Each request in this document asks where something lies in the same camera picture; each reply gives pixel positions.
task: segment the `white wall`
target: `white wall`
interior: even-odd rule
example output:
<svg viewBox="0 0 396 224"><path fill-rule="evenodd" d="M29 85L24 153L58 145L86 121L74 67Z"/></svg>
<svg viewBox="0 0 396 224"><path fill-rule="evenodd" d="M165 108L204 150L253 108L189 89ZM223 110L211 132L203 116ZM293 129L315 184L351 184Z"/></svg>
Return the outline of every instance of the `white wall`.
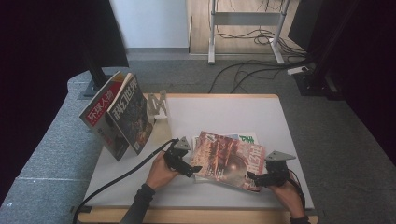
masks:
<svg viewBox="0 0 396 224"><path fill-rule="evenodd" d="M125 48L188 48L188 0L110 0Z"/></svg>

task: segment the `book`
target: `book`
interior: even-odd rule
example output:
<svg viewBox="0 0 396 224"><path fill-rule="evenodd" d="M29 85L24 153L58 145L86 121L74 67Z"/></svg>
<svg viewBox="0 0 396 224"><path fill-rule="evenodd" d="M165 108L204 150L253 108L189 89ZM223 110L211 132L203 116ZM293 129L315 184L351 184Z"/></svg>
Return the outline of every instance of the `book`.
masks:
<svg viewBox="0 0 396 224"><path fill-rule="evenodd" d="M149 140L153 129L148 118L147 103L137 77L129 73L107 109L107 114L137 155Z"/></svg>
<svg viewBox="0 0 396 224"><path fill-rule="evenodd" d="M114 101L124 79L121 72L114 74L79 115L117 161L122 158L129 144L120 130L114 126L107 109Z"/></svg>
<svg viewBox="0 0 396 224"><path fill-rule="evenodd" d="M264 172L265 148L240 139L201 132L194 149L191 165L203 166L196 176L250 191L260 191L247 171L255 175Z"/></svg>
<svg viewBox="0 0 396 224"><path fill-rule="evenodd" d="M222 135L231 137L233 139L239 139L243 142L248 142L251 144L259 145L259 140L255 133L228 133L228 134L222 134ZM194 151L196 148L198 138L199 138L199 136L194 136L192 138L192 151ZM212 180L200 177L198 175L195 176L195 183L206 183L206 182L210 182L210 181L212 181Z"/></svg>

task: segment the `red book cover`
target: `red book cover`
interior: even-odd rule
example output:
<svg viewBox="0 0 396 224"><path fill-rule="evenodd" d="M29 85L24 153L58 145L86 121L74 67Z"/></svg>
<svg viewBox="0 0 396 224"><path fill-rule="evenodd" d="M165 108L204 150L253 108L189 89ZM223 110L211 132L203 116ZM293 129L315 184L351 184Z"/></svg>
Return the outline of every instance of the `red book cover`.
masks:
<svg viewBox="0 0 396 224"><path fill-rule="evenodd" d="M124 75L121 72L112 76L79 115L117 161L129 144L106 111L119 92L123 80Z"/></svg>

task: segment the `person's arm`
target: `person's arm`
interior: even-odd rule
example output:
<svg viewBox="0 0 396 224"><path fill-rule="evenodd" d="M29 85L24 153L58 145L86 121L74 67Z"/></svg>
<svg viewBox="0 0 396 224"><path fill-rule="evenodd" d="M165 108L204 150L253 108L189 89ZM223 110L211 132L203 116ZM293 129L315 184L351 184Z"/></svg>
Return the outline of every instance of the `person's arm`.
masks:
<svg viewBox="0 0 396 224"><path fill-rule="evenodd" d="M123 217L120 224L140 224L149 208L149 203L155 194L155 190L167 185L179 172L171 171L163 158L164 152L160 152L151 165L146 183L134 196L134 203Z"/></svg>
<svg viewBox="0 0 396 224"><path fill-rule="evenodd" d="M275 194L280 203L290 212L291 224L309 224L297 189L289 181L286 181L280 187L268 186L268 189Z"/></svg>

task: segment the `book cover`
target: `book cover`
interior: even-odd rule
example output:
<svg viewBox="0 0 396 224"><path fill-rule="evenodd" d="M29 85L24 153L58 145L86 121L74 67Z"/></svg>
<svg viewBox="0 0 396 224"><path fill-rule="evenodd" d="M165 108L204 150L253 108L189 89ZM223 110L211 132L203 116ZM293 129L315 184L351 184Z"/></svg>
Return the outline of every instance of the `book cover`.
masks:
<svg viewBox="0 0 396 224"><path fill-rule="evenodd" d="M148 119L147 99L132 73L126 76L107 114L136 154L139 154L149 140L153 126Z"/></svg>
<svg viewBox="0 0 396 224"><path fill-rule="evenodd" d="M240 189L260 191L247 171L260 175L264 171L264 147L227 136L201 132L191 159L191 165L203 166L195 174Z"/></svg>
<svg viewBox="0 0 396 224"><path fill-rule="evenodd" d="M114 74L79 115L117 161L122 158L129 144L106 111L119 92L123 80L121 72Z"/></svg>
<svg viewBox="0 0 396 224"><path fill-rule="evenodd" d="M259 140L255 133L228 133L228 134L222 134L222 135L231 137L233 139L239 139L243 142L248 142L251 144L259 145ZM194 136L192 138L192 150L195 150L197 142L198 142L198 138L199 138L199 136ZM200 177L198 175L195 175L194 177L195 177L195 183L206 183L206 182L212 181L212 180Z"/></svg>

